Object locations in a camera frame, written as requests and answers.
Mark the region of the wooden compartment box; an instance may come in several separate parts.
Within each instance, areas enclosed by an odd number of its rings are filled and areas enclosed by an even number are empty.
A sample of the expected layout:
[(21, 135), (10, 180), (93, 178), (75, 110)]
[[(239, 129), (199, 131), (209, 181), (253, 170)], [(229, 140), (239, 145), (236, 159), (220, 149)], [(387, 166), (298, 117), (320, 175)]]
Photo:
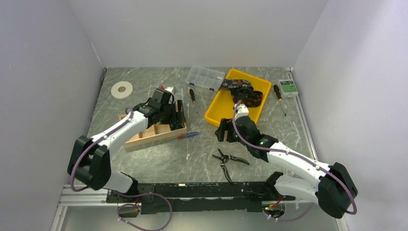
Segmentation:
[(175, 103), (175, 123), (173, 124), (153, 124), (146, 130), (136, 134), (124, 144), (126, 150), (140, 147), (155, 141), (169, 140), (186, 135), (187, 123), (184, 115), (183, 101), (177, 100)]

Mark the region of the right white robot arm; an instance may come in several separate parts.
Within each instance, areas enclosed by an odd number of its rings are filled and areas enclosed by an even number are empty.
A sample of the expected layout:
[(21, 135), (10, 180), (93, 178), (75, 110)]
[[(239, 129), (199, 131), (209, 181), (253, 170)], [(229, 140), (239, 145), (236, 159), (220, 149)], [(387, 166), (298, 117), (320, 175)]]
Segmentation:
[(298, 197), (319, 205), (333, 218), (357, 213), (358, 190), (344, 165), (338, 162), (329, 165), (290, 149), (278, 139), (261, 133), (248, 116), (221, 119), (215, 136), (219, 142), (239, 142), (253, 157), (278, 164), (297, 175), (272, 173), (265, 181), (269, 199)]

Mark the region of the red blue screwdriver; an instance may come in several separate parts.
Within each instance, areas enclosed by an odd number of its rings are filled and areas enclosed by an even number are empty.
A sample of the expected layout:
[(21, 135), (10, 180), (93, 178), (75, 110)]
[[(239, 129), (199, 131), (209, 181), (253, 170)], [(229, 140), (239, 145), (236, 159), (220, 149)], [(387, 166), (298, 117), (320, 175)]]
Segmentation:
[(195, 136), (198, 136), (199, 135), (199, 132), (189, 132), (189, 133), (187, 133), (187, 134), (184, 134), (184, 135), (180, 135), (180, 136), (177, 136), (177, 139), (186, 139), (186, 138), (191, 138), (191, 137), (195, 137)]

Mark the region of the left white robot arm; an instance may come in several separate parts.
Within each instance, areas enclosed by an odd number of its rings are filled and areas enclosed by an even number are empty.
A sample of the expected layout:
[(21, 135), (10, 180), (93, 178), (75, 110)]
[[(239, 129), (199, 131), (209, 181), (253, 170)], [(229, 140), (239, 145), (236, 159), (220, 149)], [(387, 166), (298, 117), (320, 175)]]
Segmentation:
[(113, 171), (111, 157), (130, 138), (155, 124), (182, 122), (182, 101), (175, 100), (174, 87), (156, 88), (145, 102), (125, 109), (125, 117), (92, 137), (76, 139), (67, 173), (75, 192), (91, 188), (115, 191), (126, 202), (138, 194), (138, 181), (123, 172)]

